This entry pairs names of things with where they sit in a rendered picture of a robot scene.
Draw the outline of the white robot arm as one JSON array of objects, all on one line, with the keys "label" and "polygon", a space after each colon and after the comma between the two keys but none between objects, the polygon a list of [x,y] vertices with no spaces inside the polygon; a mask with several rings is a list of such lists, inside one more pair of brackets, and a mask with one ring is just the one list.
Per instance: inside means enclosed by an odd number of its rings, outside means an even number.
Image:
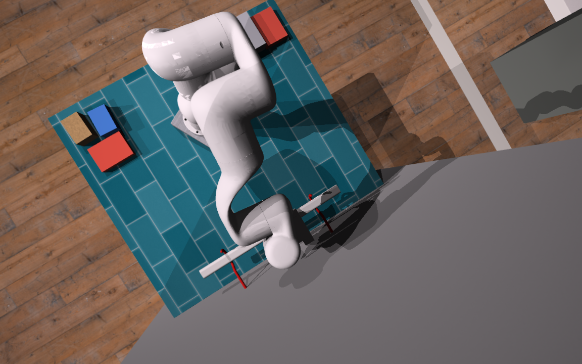
[{"label": "white robot arm", "polygon": [[285,195],[231,209],[264,160],[251,120],[276,105],[272,79],[238,18],[219,12],[175,29],[153,28],[142,51],[158,76],[173,81],[185,126],[204,135],[219,164],[216,207],[233,241],[244,247],[263,239],[273,267],[293,267],[300,242],[314,238]]}]

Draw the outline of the blue box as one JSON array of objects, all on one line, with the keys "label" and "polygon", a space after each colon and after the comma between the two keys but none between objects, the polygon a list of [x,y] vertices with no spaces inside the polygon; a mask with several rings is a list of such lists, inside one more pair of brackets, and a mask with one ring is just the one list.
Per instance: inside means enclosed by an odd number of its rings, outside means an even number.
[{"label": "blue box", "polygon": [[110,108],[104,104],[89,111],[88,115],[103,138],[108,138],[112,134],[122,130]]}]

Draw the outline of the tan cardboard box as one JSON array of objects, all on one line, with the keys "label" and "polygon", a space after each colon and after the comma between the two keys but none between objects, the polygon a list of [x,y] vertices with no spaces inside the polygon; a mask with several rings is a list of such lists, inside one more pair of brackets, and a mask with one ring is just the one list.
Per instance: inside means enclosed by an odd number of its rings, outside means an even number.
[{"label": "tan cardboard box", "polygon": [[60,122],[77,145],[84,147],[99,138],[87,118],[81,113],[75,112]]}]

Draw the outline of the red rectangular block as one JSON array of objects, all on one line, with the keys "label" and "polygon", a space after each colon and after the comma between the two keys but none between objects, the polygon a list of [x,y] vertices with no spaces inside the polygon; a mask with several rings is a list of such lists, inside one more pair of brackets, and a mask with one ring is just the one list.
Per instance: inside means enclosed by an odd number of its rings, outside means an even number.
[{"label": "red rectangular block", "polygon": [[107,172],[136,153],[127,142],[123,133],[118,131],[109,138],[88,148],[88,152],[99,166],[101,172]]},{"label": "red rectangular block", "polygon": [[266,42],[266,49],[271,48],[282,40],[288,38],[288,34],[279,21],[272,7],[253,15],[251,20]]}]

